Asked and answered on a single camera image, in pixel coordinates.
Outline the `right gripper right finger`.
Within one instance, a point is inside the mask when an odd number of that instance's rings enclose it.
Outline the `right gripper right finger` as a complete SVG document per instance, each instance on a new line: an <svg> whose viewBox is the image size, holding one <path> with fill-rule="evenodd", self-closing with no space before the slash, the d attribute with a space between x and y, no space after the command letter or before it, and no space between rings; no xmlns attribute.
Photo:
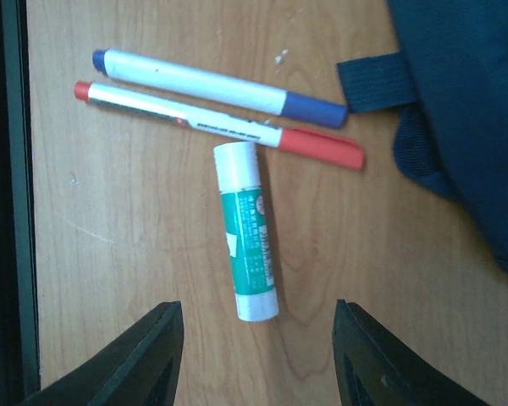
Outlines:
<svg viewBox="0 0 508 406"><path fill-rule="evenodd" d="M334 365L343 405L485 405L433 368L360 305L337 301Z"/></svg>

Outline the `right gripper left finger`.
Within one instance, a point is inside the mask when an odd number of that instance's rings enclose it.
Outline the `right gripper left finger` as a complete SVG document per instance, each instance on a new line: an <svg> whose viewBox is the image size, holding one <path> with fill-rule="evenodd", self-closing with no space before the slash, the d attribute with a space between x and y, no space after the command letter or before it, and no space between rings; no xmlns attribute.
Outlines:
<svg viewBox="0 0 508 406"><path fill-rule="evenodd" d="M184 345L179 301L150 310L68 375L23 405L172 405Z"/></svg>

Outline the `navy blue backpack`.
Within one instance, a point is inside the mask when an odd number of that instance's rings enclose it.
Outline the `navy blue backpack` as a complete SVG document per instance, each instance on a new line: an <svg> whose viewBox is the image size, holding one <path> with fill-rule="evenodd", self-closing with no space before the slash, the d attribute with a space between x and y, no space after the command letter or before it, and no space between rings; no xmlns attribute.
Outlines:
<svg viewBox="0 0 508 406"><path fill-rule="evenodd" d="M395 107L398 169L461 203L508 274L508 1L391 1L400 49L339 64L353 113Z"/></svg>

